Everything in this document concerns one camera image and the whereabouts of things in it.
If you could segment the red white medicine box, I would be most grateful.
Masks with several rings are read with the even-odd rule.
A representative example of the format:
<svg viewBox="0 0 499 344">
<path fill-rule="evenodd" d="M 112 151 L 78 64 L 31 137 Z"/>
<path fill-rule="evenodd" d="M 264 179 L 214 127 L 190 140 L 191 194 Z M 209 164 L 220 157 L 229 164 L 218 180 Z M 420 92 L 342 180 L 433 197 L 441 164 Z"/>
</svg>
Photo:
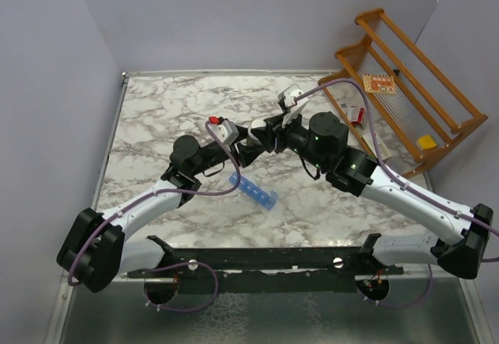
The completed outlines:
<svg viewBox="0 0 499 344">
<path fill-rule="evenodd" d="M 364 128 L 366 125 L 366 109 L 363 106 L 351 106 L 347 111 L 349 122 L 354 127 Z"/>
</svg>

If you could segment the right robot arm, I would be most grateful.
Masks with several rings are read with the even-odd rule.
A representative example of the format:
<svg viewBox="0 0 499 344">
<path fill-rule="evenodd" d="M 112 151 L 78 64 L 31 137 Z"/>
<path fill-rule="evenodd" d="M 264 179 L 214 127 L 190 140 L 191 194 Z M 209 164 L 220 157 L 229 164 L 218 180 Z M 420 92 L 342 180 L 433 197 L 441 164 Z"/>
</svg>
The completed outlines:
<svg viewBox="0 0 499 344">
<path fill-rule="evenodd" d="M 293 151 L 336 189 L 383 204 L 412 219 L 425 232 L 409 236 L 370 235 L 359 268 L 375 275 L 396 264 L 438 265 L 464 279 L 478 275 L 490 238 L 493 211 L 484 204 L 457 204 L 400 176 L 366 152 L 350 147 L 349 128 L 331 112 L 319 112 L 304 127 L 297 116 L 252 122 L 249 138 L 267 151 Z"/>
</svg>

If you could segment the yellow lidded jar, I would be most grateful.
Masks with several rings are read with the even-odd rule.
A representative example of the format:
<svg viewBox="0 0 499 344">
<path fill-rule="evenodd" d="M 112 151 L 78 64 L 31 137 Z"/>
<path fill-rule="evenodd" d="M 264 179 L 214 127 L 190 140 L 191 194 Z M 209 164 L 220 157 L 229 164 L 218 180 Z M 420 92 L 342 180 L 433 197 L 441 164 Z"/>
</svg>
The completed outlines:
<svg viewBox="0 0 499 344">
<path fill-rule="evenodd" d="M 431 135 L 424 135 L 416 141 L 416 146 L 421 151 L 428 151 L 438 147 L 438 144 Z"/>
</svg>

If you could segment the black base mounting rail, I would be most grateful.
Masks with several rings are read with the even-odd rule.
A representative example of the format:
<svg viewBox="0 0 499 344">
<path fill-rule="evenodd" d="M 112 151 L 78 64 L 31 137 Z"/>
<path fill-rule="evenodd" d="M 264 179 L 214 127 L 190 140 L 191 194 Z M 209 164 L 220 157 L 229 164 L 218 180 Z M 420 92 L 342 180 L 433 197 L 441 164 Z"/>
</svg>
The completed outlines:
<svg viewBox="0 0 499 344">
<path fill-rule="evenodd" d="M 402 268 L 383 266 L 365 246 L 162 247 L 165 255 L 159 265 L 127 275 L 144 280 L 149 292 L 353 293 L 358 277 L 403 272 Z"/>
</svg>

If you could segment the white pill bottle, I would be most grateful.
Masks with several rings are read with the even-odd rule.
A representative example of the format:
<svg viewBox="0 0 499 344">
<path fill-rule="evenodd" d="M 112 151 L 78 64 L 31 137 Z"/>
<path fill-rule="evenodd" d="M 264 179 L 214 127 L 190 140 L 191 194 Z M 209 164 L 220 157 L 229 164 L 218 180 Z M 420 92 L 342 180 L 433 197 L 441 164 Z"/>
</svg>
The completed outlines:
<svg viewBox="0 0 499 344">
<path fill-rule="evenodd" d="M 267 124 L 262 119 L 251 122 L 247 132 L 248 145 L 258 145 L 266 147 L 269 141 L 269 130 Z"/>
</svg>

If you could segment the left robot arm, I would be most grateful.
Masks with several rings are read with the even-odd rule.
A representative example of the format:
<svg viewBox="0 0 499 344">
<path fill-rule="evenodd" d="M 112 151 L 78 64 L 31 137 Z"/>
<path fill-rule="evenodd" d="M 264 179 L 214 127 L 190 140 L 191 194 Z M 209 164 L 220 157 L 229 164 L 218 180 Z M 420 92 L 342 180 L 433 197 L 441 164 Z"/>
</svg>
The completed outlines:
<svg viewBox="0 0 499 344">
<path fill-rule="evenodd" d="M 173 144 L 170 164 L 152 187 L 134 198 L 102 212 L 88 207 L 81 211 L 65 238 L 56 262 L 68 273 L 70 286 L 83 285 L 100 292 L 119 274 L 146 268 L 155 277 L 166 276 L 172 258 L 151 239 L 131 243 L 129 238 L 154 219 L 187 204 L 195 196 L 220 197 L 241 184 L 242 168 L 266 151 L 276 139 L 264 125 L 237 126 L 225 119 L 205 124 L 212 142 L 200 146 L 190 135 Z M 202 191 L 197 178 L 208 169 L 230 161 L 236 181 L 227 189 Z"/>
</svg>

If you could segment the blue weekly pill organizer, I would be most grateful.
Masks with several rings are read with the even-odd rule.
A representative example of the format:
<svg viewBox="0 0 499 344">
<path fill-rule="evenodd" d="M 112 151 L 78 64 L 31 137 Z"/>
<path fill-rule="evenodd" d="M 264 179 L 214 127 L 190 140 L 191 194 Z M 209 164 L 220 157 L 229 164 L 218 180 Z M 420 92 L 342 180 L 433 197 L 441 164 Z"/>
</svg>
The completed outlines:
<svg viewBox="0 0 499 344">
<path fill-rule="evenodd" d="M 268 211 L 276 205 L 279 198 L 277 192 L 273 190 L 269 192 L 262 190 L 257 184 L 247 179 L 245 176 L 241 176 L 238 189 Z"/>
</svg>

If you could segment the orange snack packet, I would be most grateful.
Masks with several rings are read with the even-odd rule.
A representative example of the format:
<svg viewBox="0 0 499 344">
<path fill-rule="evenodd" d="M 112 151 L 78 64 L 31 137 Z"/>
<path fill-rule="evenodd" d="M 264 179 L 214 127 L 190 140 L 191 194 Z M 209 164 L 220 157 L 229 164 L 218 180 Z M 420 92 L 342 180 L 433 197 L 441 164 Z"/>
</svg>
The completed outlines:
<svg viewBox="0 0 499 344">
<path fill-rule="evenodd" d="M 363 86 L 371 94 L 395 94 L 397 87 L 394 77 L 384 74 L 363 74 Z"/>
</svg>

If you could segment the wooden tiered shelf rack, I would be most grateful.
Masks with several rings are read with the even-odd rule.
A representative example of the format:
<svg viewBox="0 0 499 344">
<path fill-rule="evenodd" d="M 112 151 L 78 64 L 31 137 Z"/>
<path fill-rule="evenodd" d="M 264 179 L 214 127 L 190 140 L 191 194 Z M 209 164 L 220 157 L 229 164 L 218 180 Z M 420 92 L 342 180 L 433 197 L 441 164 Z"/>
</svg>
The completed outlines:
<svg viewBox="0 0 499 344">
<path fill-rule="evenodd" d="M 393 76 L 395 94 L 366 92 L 373 106 L 375 127 L 393 153 L 392 168 L 412 178 L 434 168 L 487 120 L 482 113 L 416 46 L 382 9 L 355 18 L 362 38 L 339 48 L 341 68 L 320 79 L 363 82 L 363 74 Z M 431 135 L 438 147 L 421 151 L 416 141 Z"/>
</svg>

